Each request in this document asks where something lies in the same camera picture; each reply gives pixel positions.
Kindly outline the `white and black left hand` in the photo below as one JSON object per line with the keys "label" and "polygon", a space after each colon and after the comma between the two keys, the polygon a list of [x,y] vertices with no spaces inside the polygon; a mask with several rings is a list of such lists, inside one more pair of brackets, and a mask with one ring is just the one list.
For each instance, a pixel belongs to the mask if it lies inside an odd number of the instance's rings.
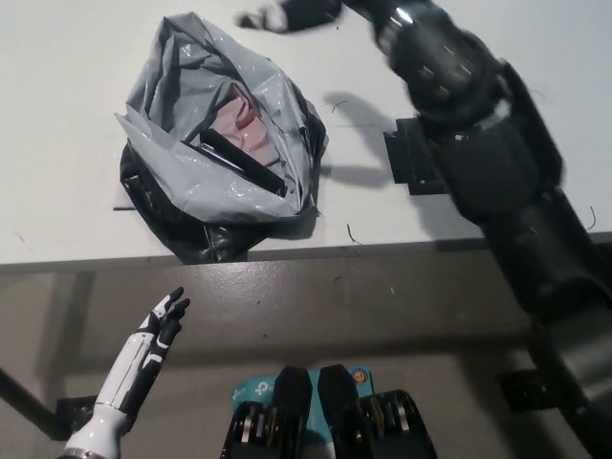
{"label": "white and black left hand", "polygon": [[156,381],[190,299],[179,287],[145,316],[127,339],[98,394],[96,403],[110,406],[133,422]]}

